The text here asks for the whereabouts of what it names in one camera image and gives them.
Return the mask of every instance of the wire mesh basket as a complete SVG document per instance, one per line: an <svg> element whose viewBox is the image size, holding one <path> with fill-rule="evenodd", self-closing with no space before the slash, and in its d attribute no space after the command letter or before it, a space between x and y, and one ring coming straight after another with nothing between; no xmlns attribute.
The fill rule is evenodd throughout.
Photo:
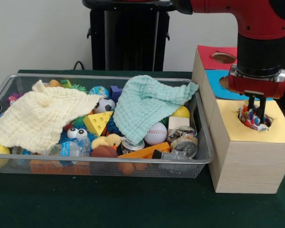
<svg viewBox="0 0 285 228"><path fill-rule="evenodd" d="M79 84L86 88L111 85L123 88L129 78L115 76L66 76L42 74L12 75L0 86L0 114L8 108L6 100L13 94L29 92L38 81L49 82L69 79L71 84ZM157 78L168 86L187 85L188 79ZM198 131L198 153L192 160L165 159L121 159L94 157L59 157L42 155L0 154L0 162L7 162L0 168L0 173L25 174L66 174L66 175L97 175L124 176L122 169L133 169L128 176L132 177L170 177L196 178L205 164L212 161L214 147L207 127L205 114L199 92L196 92L186 104L190 111L190 125ZM63 162L72 161L72 165L64 166Z"/></svg>

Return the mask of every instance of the white wall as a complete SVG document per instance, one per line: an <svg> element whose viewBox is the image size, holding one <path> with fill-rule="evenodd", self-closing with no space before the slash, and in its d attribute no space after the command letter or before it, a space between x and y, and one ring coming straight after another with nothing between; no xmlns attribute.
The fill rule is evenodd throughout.
<svg viewBox="0 0 285 228"><path fill-rule="evenodd" d="M80 0L0 0L0 83L19 69L92 68L89 9ZM235 46L232 15L170 13L164 70L191 71L197 44Z"/></svg>

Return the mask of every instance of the metal can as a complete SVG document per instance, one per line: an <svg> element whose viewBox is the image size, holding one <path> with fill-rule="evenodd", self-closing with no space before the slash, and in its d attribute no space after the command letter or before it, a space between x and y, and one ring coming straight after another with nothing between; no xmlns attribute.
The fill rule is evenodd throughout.
<svg viewBox="0 0 285 228"><path fill-rule="evenodd" d="M180 126L173 129L168 135L167 141L171 150L183 151L189 158L193 158L198 152L198 139L196 131L188 126Z"/></svg>
<svg viewBox="0 0 285 228"><path fill-rule="evenodd" d="M121 148L123 151L123 154L130 153L133 151L141 150L145 147L144 141L141 140L138 144L134 144L128 139L122 140Z"/></svg>

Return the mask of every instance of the dark tabletop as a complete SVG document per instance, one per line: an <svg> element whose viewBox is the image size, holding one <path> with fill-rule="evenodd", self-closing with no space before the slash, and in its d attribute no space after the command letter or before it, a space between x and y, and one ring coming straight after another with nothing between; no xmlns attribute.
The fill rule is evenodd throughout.
<svg viewBox="0 0 285 228"><path fill-rule="evenodd" d="M140 72L20 71L134 76ZM153 72L191 78L191 73ZM275 195L216 194L196 179L0 174L0 227L285 227L285 178Z"/></svg>

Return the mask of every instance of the baseball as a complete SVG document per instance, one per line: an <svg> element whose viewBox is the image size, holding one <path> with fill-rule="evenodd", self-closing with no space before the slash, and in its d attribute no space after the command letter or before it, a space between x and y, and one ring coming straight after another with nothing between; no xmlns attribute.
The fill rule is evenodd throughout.
<svg viewBox="0 0 285 228"><path fill-rule="evenodd" d="M150 146L160 144L167 139L167 128L161 122L154 124L144 137Z"/></svg>

